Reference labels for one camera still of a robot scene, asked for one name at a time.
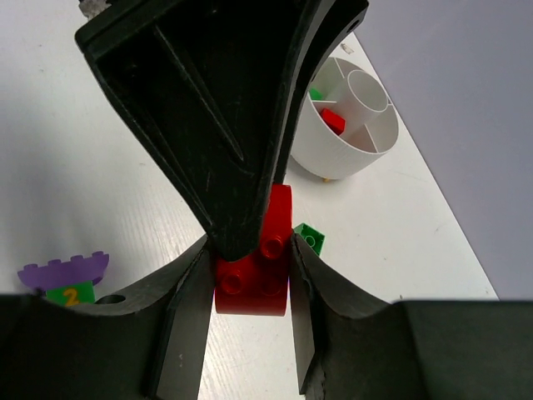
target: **purple block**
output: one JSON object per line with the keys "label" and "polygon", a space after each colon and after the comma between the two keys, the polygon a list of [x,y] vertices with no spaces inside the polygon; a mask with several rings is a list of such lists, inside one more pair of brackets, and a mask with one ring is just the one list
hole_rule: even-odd
{"label": "purple block", "polygon": [[94,252],[91,257],[72,256],[66,262],[51,260],[43,267],[29,264],[18,272],[18,277],[29,288],[44,291],[86,281],[96,285],[102,281],[108,264],[109,254]]}

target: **white table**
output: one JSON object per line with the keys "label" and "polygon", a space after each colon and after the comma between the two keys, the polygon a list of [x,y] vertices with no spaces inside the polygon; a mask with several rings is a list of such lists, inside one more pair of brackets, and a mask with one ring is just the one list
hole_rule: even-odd
{"label": "white table", "polygon": [[[77,2],[0,4],[0,292],[17,270],[97,250],[111,254],[97,296],[171,261],[203,231],[107,103],[77,50]],[[375,75],[353,35],[335,56]],[[406,127],[356,176],[324,183],[291,161],[293,221],[326,234],[322,258],[368,292],[494,298],[476,256]],[[299,398],[290,312],[213,314],[200,399]]]}

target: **number 2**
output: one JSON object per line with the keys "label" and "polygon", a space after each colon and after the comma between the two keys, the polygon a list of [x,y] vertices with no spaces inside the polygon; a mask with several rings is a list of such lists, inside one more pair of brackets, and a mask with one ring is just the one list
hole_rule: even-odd
{"label": "number 2", "polygon": [[74,306],[80,303],[80,301],[77,299],[77,290],[73,287],[70,287],[69,289],[65,290],[65,292],[63,292],[63,296],[68,298],[67,304],[65,304],[65,306],[67,307]]}

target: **green block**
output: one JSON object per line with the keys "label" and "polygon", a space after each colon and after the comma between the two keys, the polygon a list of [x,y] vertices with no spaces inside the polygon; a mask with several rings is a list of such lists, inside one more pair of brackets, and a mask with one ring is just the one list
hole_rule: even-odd
{"label": "green block", "polygon": [[316,89],[311,88],[309,91],[309,95],[311,96],[311,100],[322,100],[324,96],[322,96],[322,93],[318,92]]}
{"label": "green block", "polygon": [[48,290],[47,299],[66,307],[75,306],[79,303],[94,303],[92,281]]}
{"label": "green block", "polygon": [[301,223],[295,227],[294,232],[302,236],[306,240],[307,244],[315,251],[316,255],[320,256],[324,239],[326,239],[325,235],[316,231],[305,223]]}

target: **red toy block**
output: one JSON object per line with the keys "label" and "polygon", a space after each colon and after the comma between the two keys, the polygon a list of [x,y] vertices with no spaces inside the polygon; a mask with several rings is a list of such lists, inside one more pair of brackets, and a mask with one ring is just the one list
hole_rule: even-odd
{"label": "red toy block", "polygon": [[259,248],[236,262],[217,260],[218,313],[285,315],[291,235],[291,187],[274,184]]}
{"label": "red toy block", "polygon": [[346,121],[343,117],[338,114],[335,114],[332,110],[327,108],[320,111],[320,116],[326,125],[338,136],[344,132],[346,127]]}

